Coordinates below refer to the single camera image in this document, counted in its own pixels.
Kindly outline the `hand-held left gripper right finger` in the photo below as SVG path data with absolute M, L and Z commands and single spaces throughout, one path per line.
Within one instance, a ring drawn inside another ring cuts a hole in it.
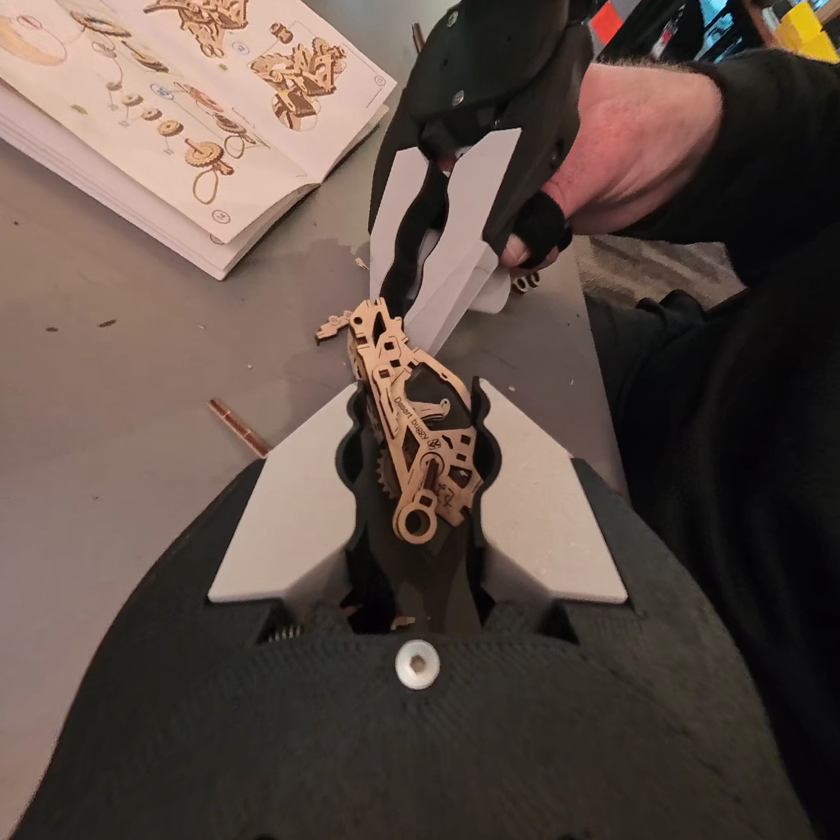
M 489 448 L 473 508 L 481 587 L 494 602 L 623 605 L 628 593 L 571 454 L 488 380 L 473 381 L 476 431 Z

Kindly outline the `long notched wooden strip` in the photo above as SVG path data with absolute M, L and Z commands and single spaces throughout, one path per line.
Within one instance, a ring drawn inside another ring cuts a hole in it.
M 244 443 L 257 457 L 266 459 L 270 453 L 270 446 L 245 421 L 233 412 L 229 406 L 217 398 L 207 402 L 213 414 Z

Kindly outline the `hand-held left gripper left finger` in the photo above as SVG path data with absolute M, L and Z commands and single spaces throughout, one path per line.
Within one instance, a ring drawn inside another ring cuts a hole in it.
M 351 431 L 345 387 L 269 453 L 207 597 L 340 603 L 350 593 L 345 547 L 356 503 L 336 465 Z

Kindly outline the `person's black clothing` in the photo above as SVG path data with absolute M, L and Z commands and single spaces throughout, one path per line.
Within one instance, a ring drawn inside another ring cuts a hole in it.
M 838 838 L 838 224 L 704 311 L 586 304 L 639 516 L 751 673 L 821 838 Z

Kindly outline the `open instruction booklet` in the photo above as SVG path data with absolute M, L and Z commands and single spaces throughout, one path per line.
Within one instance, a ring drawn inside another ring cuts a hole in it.
M 1 3 L 2 139 L 216 280 L 396 83 L 303 2 Z

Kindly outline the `orange traffic cone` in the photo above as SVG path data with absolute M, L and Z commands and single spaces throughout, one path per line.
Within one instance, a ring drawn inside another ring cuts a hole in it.
M 591 17 L 589 26 L 595 50 L 605 48 L 624 24 L 624 16 L 617 2 L 597 3 L 597 9 Z

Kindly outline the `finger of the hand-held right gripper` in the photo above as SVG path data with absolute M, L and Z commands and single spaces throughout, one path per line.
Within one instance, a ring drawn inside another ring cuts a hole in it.
M 509 271 L 499 267 L 483 230 L 520 133 L 490 132 L 458 159 L 448 178 L 445 226 L 438 238 L 424 239 L 418 291 L 403 318 L 410 345 L 432 356 L 469 309 L 496 314 L 510 296 Z
M 371 230 L 370 298 L 392 315 L 445 312 L 434 302 L 448 273 L 449 175 L 417 147 L 399 150 Z

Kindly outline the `person's right hand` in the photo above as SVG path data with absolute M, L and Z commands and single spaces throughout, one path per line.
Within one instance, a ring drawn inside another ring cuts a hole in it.
M 542 191 L 575 235 L 610 235 L 665 205 L 715 142 L 722 97 L 707 76 L 675 67 L 591 64 L 580 126 Z

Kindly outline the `yellow plastic bin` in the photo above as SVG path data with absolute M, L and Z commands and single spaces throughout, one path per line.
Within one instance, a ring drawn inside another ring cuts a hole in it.
M 808 2 L 799 2 L 780 18 L 774 37 L 781 48 L 798 56 L 832 65 L 839 62 L 837 48 Z

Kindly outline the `person's right forearm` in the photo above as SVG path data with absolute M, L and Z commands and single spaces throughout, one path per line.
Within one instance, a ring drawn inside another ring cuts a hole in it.
M 758 286 L 790 259 L 838 265 L 838 65 L 782 50 L 692 62 L 722 98 L 717 139 L 689 182 L 620 237 L 721 243 Z

